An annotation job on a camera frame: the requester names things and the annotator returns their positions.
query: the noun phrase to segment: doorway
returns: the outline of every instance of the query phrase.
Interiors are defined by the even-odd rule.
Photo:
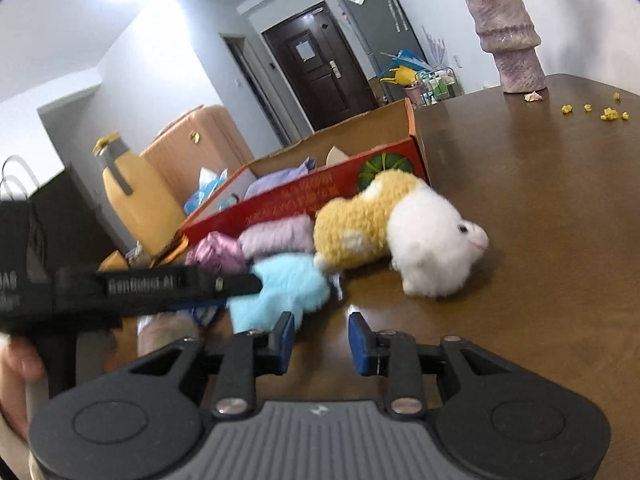
[[[325,2],[271,27],[264,37],[314,130],[378,107]]]
[[[289,146],[299,140],[300,134],[279,96],[264,79],[260,81],[258,74],[262,65],[246,38],[224,36],[223,39],[280,143]]]

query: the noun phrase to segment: dark wooden door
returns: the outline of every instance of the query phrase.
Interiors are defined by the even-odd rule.
[[[315,130],[378,106],[326,3],[264,35]]]

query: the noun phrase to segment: pink textured vase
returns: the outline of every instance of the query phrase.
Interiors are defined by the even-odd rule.
[[[546,88],[536,55],[542,42],[522,0],[466,0],[476,21],[480,46],[494,55],[502,90],[507,94]]]

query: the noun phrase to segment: refrigerator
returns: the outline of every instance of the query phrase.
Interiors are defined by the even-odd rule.
[[[390,2],[396,18],[389,9],[387,0],[364,0],[362,4],[350,0],[338,0],[349,22],[348,25],[358,37],[377,73],[384,70],[393,61],[382,52],[397,54],[399,50],[409,50],[421,59],[429,61],[426,59],[411,23],[404,15],[401,6],[396,6],[394,0],[390,0]],[[382,88],[389,102],[406,97],[401,86],[382,83]]]

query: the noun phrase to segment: purple fabric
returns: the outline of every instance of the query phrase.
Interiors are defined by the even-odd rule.
[[[275,173],[270,173],[265,175],[262,178],[256,180],[253,184],[249,186],[249,189],[246,190],[246,194],[244,199],[247,200],[253,196],[260,195],[262,193],[266,193],[270,191],[274,187],[282,186],[282,184],[286,184],[287,182],[291,182],[292,180],[296,180],[301,176],[305,176],[309,173],[309,171],[314,170],[316,168],[316,161],[312,158],[308,158],[302,164],[300,164],[297,168],[290,168],[289,170],[280,170]]]
[[[189,251],[186,264],[225,274],[239,274],[247,270],[238,241],[216,231],[209,233]]]
[[[263,222],[245,230],[238,243],[247,260],[281,253],[313,254],[314,223],[307,215]]]

